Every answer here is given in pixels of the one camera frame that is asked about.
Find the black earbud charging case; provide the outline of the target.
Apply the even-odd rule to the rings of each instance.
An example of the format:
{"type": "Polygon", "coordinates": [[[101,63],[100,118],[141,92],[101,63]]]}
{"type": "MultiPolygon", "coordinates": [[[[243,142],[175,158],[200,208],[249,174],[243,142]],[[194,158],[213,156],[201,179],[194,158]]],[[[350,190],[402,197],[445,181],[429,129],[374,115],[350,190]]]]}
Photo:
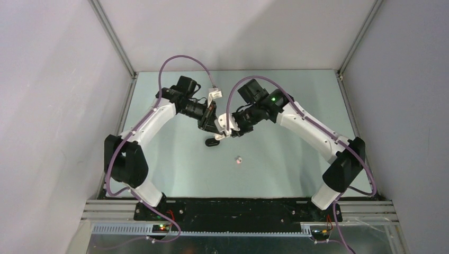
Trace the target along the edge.
{"type": "Polygon", "coordinates": [[[220,144],[220,141],[216,140],[215,138],[209,138],[206,139],[204,143],[207,147],[216,147],[220,144]]]}

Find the white earbud charging case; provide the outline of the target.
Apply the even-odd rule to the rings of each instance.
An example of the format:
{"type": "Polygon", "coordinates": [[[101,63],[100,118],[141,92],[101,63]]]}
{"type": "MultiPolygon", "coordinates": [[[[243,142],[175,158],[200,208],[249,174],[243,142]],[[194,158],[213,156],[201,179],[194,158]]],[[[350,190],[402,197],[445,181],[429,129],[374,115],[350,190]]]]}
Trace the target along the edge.
{"type": "Polygon", "coordinates": [[[214,138],[215,138],[215,140],[220,141],[220,140],[226,138],[226,135],[225,134],[215,134],[214,138]]]}

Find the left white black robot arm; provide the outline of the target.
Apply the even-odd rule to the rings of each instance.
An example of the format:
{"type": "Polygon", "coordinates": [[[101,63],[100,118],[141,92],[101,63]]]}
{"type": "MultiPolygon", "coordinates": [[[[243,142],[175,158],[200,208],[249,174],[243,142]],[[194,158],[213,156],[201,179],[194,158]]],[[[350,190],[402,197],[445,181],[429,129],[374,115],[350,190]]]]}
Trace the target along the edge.
{"type": "Polygon", "coordinates": [[[180,76],[176,85],[160,87],[153,105],[132,128],[119,135],[109,135],[104,141],[104,172],[106,179],[123,183],[135,193],[138,200],[148,204],[147,214],[154,220],[167,215],[167,205],[161,202],[164,193],[153,184],[143,149],[162,127],[176,114],[197,120],[198,128],[217,134],[215,99],[222,97],[217,87],[209,89],[208,98],[200,103],[194,98],[201,85],[195,80],[180,76]]]}

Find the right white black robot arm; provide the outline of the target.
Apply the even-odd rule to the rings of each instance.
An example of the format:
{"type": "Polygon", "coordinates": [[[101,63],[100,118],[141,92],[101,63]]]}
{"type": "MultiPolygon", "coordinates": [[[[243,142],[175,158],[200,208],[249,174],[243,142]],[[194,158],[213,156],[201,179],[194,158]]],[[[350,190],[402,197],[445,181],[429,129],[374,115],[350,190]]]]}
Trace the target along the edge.
{"type": "Polygon", "coordinates": [[[314,221],[326,218],[331,204],[350,188],[362,170],[368,170],[361,138],[349,139],[325,126],[269,78],[249,76],[236,83],[228,96],[224,117],[227,136],[240,137],[260,121],[270,120],[297,134],[329,163],[308,206],[314,221]]]}

